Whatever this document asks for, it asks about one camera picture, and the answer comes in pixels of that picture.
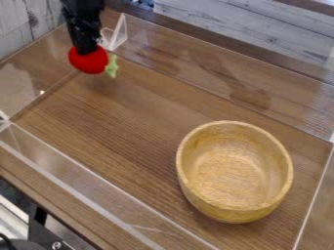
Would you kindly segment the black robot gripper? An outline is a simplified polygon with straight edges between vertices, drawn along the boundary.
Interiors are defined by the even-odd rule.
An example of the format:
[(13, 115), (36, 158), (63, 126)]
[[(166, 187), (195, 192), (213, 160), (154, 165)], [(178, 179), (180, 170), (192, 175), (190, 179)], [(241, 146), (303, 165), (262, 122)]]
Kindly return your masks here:
[(71, 39), (79, 55), (96, 50), (100, 34), (100, 13), (104, 0), (60, 0), (62, 12), (70, 29)]

